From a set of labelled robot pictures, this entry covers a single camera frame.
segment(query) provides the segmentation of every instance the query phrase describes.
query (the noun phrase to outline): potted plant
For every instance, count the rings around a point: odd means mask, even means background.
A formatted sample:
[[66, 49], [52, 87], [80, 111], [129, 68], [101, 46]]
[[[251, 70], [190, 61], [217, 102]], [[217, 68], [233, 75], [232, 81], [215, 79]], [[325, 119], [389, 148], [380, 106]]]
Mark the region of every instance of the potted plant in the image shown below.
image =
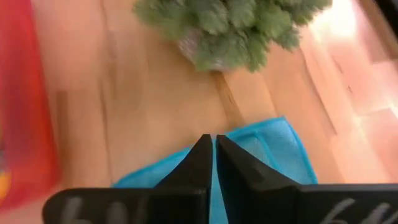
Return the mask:
[[331, 0], [138, 0], [134, 12], [176, 40], [197, 70], [267, 63], [273, 41], [286, 50], [299, 45], [299, 27]]

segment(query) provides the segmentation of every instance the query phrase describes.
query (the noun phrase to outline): red plastic container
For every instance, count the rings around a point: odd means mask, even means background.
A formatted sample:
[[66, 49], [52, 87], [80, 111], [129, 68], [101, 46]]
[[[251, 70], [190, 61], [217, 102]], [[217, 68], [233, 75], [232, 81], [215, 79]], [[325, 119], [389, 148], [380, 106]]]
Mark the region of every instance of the red plastic container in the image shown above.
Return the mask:
[[59, 178], [29, 0], [0, 0], [0, 211]]

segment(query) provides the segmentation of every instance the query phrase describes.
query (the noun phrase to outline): wooden floor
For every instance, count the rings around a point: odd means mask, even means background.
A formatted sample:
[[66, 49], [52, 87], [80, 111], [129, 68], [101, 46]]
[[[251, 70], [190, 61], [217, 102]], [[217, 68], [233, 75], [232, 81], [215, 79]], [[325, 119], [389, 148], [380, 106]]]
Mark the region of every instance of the wooden floor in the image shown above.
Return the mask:
[[[134, 0], [33, 2], [61, 188], [107, 187], [203, 133], [276, 116], [321, 183], [398, 181], [398, 42], [372, 1], [334, 0], [299, 49], [272, 46], [255, 74], [195, 72]], [[24, 223], [26, 210], [39, 218], [40, 205], [2, 218]]]

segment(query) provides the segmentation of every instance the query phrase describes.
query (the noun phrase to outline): blue fabric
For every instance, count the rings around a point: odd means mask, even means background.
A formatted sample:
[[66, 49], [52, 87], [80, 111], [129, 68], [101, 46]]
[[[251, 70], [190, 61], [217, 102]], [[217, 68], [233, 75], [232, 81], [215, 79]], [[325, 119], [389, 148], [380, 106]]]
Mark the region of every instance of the blue fabric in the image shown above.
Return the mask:
[[[250, 152], [263, 163], [301, 184], [317, 184], [318, 180], [308, 160], [303, 144], [285, 118], [273, 118], [239, 128], [226, 134], [231, 140]], [[169, 174], [188, 154], [190, 148], [123, 177], [116, 188], [154, 187]], [[211, 183], [210, 223], [228, 223], [220, 183], [213, 160]]]

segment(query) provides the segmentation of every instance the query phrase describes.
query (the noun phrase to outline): blue cloth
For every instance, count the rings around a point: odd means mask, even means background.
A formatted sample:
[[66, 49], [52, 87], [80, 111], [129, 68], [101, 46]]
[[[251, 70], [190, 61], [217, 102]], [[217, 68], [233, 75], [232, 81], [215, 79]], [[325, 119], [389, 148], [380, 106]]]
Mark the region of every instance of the blue cloth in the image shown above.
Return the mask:
[[[273, 118], [239, 128], [226, 134], [263, 163], [301, 184], [317, 184], [318, 180], [308, 160], [303, 144], [285, 118]], [[190, 148], [139, 171], [123, 177], [116, 188], [154, 187], [169, 174], [188, 154]], [[211, 183], [210, 223], [228, 223], [220, 183], [213, 160], [213, 179]]]

